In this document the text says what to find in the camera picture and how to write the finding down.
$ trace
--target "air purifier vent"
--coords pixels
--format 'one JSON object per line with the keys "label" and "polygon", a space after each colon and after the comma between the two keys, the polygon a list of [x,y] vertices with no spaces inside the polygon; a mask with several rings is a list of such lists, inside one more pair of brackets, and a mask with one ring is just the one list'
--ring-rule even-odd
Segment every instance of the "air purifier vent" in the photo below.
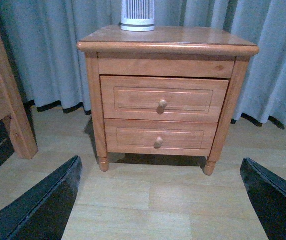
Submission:
{"label": "air purifier vent", "polygon": [[122,0],[121,29],[144,32],[154,30],[154,0]]}

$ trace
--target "light blue curtain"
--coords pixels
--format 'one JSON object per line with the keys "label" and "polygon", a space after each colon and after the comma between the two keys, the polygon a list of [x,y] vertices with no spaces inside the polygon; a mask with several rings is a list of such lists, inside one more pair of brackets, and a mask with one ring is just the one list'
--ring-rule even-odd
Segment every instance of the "light blue curtain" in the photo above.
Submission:
{"label": "light blue curtain", "polygon": [[[246,113],[286,125],[286,0],[155,0],[157,26],[212,27],[258,44],[234,119]],[[117,25],[121,0],[0,0],[0,15],[27,100],[82,102],[90,110],[84,55],[76,42]]]}

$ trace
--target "wooden knob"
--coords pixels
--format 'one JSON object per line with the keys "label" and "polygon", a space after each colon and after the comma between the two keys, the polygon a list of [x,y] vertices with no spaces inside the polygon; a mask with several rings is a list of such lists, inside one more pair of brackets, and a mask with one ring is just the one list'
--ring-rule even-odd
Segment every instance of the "wooden knob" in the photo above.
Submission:
{"label": "wooden knob", "polygon": [[159,101],[158,106],[160,108],[165,108],[167,106],[167,101],[165,99],[162,99],[161,101]]}
{"label": "wooden knob", "polygon": [[160,149],[161,146],[162,146],[162,143],[163,143],[163,139],[159,136],[159,137],[156,139],[156,142],[155,142],[155,144],[154,144],[154,148]]}

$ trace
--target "laminate floor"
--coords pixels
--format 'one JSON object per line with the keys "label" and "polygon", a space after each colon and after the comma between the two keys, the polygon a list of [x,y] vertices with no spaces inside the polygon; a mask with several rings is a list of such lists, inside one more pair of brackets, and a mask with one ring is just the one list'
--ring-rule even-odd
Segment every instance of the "laminate floor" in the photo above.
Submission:
{"label": "laminate floor", "polygon": [[286,179],[286,129],[231,125],[212,176],[199,167],[203,157],[135,154],[111,154],[101,172],[89,116],[59,108],[32,115],[39,152],[32,160],[13,154],[0,167],[0,209],[79,155],[81,184],[64,240],[267,239],[239,168],[249,157]]}

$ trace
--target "drawer panel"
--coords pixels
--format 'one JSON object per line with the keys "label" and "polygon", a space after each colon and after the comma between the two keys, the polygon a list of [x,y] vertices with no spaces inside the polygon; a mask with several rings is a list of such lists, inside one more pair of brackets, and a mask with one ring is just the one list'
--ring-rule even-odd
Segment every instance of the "drawer panel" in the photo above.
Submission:
{"label": "drawer panel", "polygon": [[100,53],[100,75],[222,78],[232,76],[235,57]]}
{"label": "drawer panel", "polygon": [[216,123],[227,86],[226,80],[101,76],[104,118]]}
{"label": "drawer panel", "polygon": [[107,151],[209,155],[217,124],[105,119]]}

